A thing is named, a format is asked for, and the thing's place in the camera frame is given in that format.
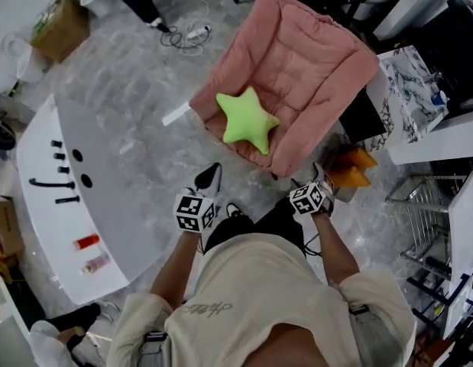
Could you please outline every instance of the metal rack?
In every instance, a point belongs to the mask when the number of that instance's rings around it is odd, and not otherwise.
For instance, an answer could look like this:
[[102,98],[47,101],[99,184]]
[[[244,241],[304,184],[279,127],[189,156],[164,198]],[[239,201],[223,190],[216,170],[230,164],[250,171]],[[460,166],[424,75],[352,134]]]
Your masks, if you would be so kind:
[[[414,174],[401,181],[385,199],[387,203],[405,206],[409,216],[414,242],[401,252],[400,256],[446,280],[450,280],[451,274],[449,204],[462,188],[466,178],[466,176],[455,175]],[[437,260],[433,264],[427,259],[427,253],[434,245],[437,245],[437,242],[443,244],[445,260],[443,265],[438,265]]]

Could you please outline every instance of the sleeve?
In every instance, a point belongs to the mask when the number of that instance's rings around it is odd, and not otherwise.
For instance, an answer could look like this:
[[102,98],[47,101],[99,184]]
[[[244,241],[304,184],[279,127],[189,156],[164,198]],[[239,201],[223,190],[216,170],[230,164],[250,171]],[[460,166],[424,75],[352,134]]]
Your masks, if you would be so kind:
[[111,342],[107,367],[133,365],[144,335],[155,330],[163,331],[172,312],[170,305],[157,295],[129,295]]
[[351,308],[367,306],[394,334],[408,360],[413,351],[416,320],[390,269],[377,266],[346,278],[338,286]]

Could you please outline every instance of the cardboard box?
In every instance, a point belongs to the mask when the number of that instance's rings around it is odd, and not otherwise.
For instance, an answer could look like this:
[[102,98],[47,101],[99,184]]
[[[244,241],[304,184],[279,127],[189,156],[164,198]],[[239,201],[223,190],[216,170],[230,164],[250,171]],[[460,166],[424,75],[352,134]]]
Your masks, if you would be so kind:
[[14,203],[0,197],[0,258],[16,254],[23,248]]
[[46,14],[47,23],[36,24],[31,46],[61,63],[90,35],[88,10],[78,0],[56,0]]

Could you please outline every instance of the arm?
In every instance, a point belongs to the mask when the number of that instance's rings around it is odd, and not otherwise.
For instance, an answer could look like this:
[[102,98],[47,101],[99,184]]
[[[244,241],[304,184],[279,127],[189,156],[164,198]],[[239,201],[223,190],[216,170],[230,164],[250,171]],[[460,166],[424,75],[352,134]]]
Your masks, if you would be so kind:
[[175,250],[151,286],[150,292],[162,297],[174,310],[182,304],[199,237],[194,232],[182,233]]
[[313,221],[319,233],[322,264],[328,282],[340,284],[358,273],[360,270],[355,258],[339,237],[329,216],[326,213],[314,213]]
[[75,335],[80,336],[80,337],[85,336],[85,330],[83,330],[83,328],[80,327],[80,326],[75,326],[75,327],[66,329],[63,332],[61,332],[58,335],[57,339],[61,343],[66,345],[68,343],[68,341],[70,341],[70,339]]

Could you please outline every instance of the person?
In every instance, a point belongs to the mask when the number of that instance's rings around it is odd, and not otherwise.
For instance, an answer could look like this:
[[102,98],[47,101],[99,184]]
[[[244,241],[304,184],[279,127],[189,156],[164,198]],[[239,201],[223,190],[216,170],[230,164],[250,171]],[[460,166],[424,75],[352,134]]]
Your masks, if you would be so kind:
[[38,320],[29,333],[29,344],[39,367],[74,367],[83,365],[71,353],[80,344],[89,328],[102,316],[110,323],[113,319],[102,312],[103,307],[119,308],[107,301],[84,306],[71,313],[50,319]]
[[416,321],[392,272],[360,271],[322,207],[312,218],[329,285],[288,198],[256,223],[230,203],[193,297],[183,304],[199,235],[183,232],[150,293],[128,296],[107,366],[405,365]]

